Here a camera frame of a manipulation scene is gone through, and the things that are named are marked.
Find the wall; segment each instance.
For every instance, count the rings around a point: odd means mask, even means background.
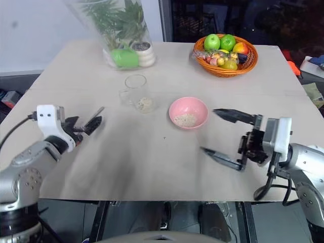
[[[153,41],[163,41],[158,0],[142,0]],[[0,0],[0,76],[40,73],[73,39],[91,38],[63,0]]]

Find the glass cup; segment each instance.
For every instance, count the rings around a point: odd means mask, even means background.
[[[140,74],[125,79],[127,89],[119,91],[122,103],[133,105],[141,113],[149,113],[154,109],[153,99],[149,95],[146,77]]]

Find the white tabletop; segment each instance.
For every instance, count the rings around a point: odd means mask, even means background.
[[[231,124],[210,112],[208,122],[195,131],[176,128],[168,119],[177,98],[195,96],[209,111],[233,108],[266,118],[293,118],[291,142],[324,146],[323,119],[306,96],[277,47],[257,46],[259,61],[249,73],[217,78],[189,59],[192,44],[154,45],[158,62],[151,68],[114,71],[101,59],[93,41],[69,44],[42,73],[0,126],[4,134],[35,110],[38,104],[65,107],[66,117],[80,116],[83,124],[105,106],[99,131],[67,153],[47,177],[45,198],[91,200],[253,200],[266,181],[267,168],[248,162],[245,172],[222,166],[204,155],[205,146],[237,158],[240,137],[251,126]],[[119,102],[118,91],[133,73],[144,74],[158,104],[141,114]],[[0,169],[42,135],[29,121],[5,143]],[[273,189],[264,200],[282,200]]]

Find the orange woven basket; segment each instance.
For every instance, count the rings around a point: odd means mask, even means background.
[[[219,38],[223,37],[224,34],[217,34]],[[207,63],[202,57],[197,57],[198,63],[209,73],[218,76],[218,77],[234,77],[240,74],[247,73],[254,68],[254,66],[257,64],[258,61],[258,53],[255,47],[245,39],[242,39],[240,37],[234,36],[236,42],[243,42],[247,44],[249,48],[248,52],[248,58],[245,63],[239,64],[237,70],[229,70],[229,69],[224,69],[221,67],[213,66],[209,63]],[[193,47],[193,50],[196,51],[204,51],[204,41],[205,37],[199,39]]]

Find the pink bowl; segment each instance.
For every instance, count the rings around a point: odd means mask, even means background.
[[[187,128],[175,123],[175,117],[184,114],[193,114],[196,117],[197,121],[194,127]],[[169,108],[169,117],[175,125],[182,129],[196,129],[206,123],[208,118],[208,109],[200,99],[194,97],[183,97],[171,104]]]

